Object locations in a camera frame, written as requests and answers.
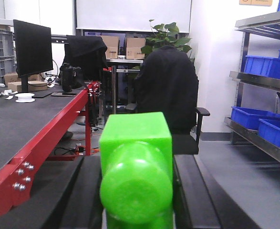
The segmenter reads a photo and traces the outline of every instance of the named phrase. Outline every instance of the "metal bolt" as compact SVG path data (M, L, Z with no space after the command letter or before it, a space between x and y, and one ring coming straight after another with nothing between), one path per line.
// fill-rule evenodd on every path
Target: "metal bolt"
M15 190L17 190L19 188L20 184L16 182L12 186L14 187Z
M22 192L26 189L26 186L25 185L20 185L19 187L19 191Z
M30 177L26 177L26 178L25 178L25 182L26 182L26 183L30 183L30 182L31 182L31 178L30 178Z
M32 170L34 170L35 167L32 165L29 165L29 166L27 166L27 168L28 168L28 170L32 171Z
M30 166L30 163L28 161L24 162L24 167Z
M19 168L18 169L18 175L21 176L22 174L24 174L24 169Z

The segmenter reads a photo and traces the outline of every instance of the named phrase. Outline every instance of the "whiteboard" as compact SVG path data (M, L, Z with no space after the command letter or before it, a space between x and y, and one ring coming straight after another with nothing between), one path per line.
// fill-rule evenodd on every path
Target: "whiteboard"
M152 25L176 22L189 33L191 0L78 0L77 28L110 31L151 31Z

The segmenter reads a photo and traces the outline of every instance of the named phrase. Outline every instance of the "chair armrest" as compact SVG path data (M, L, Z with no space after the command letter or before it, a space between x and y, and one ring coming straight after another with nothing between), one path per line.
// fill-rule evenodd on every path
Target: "chair armrest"
M127 104L125 110L129 113L134 113L136 111L137 104Z
M199 137L201 134L201 125L202 125L202 117L203 116L210 116L210 112L203 107L196 107L195 108L196 113L198 114L198 119L197 119L197 128L196 128L196 142L199 144Z
M203 108L203 107L195 107L195 111L198 115L201 115L201 116L210 116L210 112L206 109L206 108Z

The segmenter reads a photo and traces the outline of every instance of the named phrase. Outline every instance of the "red metal table frame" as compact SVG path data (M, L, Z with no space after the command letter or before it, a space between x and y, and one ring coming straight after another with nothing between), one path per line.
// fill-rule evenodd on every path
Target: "red metal table frame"
M34 175L79 115L85 116L86 155L90 154L88 90L84 89L0 171L0 216L30 198Z

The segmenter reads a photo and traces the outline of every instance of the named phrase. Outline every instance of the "black camera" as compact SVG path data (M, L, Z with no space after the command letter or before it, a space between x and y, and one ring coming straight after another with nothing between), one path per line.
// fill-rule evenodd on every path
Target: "black camera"
M72 67L69 63L63 63L59 70L60 83L64 92L71 92L72 89L82 86L77 82L77 79L83 77L83 72L80 67Z

